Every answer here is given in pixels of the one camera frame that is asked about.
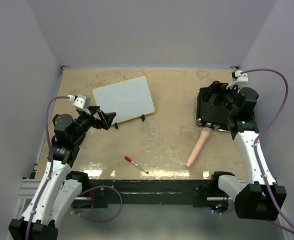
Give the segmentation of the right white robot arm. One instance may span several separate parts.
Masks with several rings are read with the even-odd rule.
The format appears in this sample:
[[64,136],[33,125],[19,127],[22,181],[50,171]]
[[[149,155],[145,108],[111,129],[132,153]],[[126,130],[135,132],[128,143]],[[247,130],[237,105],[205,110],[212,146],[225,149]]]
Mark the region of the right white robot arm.
[[274,221],[286,190],[270,173],[257,139],[254,107],[258,97],[252,88],[229,87],[227,83],[214,81],[199,90],[197,118],[203,126],[231,133],[246,172],[246,183],[241,183],[231,172],[215,171],[208,186],[210,192],[217,197],[226,193],[234,201],[240,219]]

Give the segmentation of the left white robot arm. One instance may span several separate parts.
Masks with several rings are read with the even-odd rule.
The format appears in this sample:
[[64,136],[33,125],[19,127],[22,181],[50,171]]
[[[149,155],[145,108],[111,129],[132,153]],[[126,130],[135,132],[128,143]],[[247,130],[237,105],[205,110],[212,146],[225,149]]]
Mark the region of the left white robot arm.
[[71,168],[90,128],[108,130],[116,113],[104,113],[99,106],[78,108],[78,118],[57,114],[53,118],[54,137],[43,178],[20,219],[12,219],[9,232],[15,240],[55,240],[58,227],[77,196],[90,191],[86,173]]

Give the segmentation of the wire whiteboard stand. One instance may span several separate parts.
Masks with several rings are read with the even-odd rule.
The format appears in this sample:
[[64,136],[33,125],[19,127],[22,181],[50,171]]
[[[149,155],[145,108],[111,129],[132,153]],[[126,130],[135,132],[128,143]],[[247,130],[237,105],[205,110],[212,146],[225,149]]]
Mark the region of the wire whiteboard stand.
[[[140,116],[140,118],[141,118],[141,120],[142,120],[143,122],[145,121],[145,115],[144,115],[144,114],[142,114],[142,115]],[[118,129],[118,123],[117,123],[117,122],[114,123],[114,126],[115,126],[115,129]]]

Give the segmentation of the red whiteboard marker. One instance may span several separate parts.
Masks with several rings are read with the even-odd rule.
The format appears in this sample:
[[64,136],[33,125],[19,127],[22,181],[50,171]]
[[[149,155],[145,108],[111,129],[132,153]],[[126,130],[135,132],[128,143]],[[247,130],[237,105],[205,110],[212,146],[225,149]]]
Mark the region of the red whiteboard marker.
[[140,166],[139,164],[137,164],[135,161],[133,161],[131,158],[129,158],[128,156],[125,156],[125,160],[130,162],[131,164],[133,164],[134,166],[136,166],[138,169],[140,169],[142,172],[149,174],[149,171],[147,171],[146,169],[144,169],[142,166]]

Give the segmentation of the yellow framed whiteboard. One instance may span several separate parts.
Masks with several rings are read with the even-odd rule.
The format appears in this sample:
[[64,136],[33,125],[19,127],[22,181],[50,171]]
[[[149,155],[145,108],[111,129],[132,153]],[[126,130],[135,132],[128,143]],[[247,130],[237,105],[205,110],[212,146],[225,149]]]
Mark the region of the yellow framed whiteboard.
[[148,80],[144,75],[96,87],[93,97],[103,112],[116,113],[113,125],[155,112]]

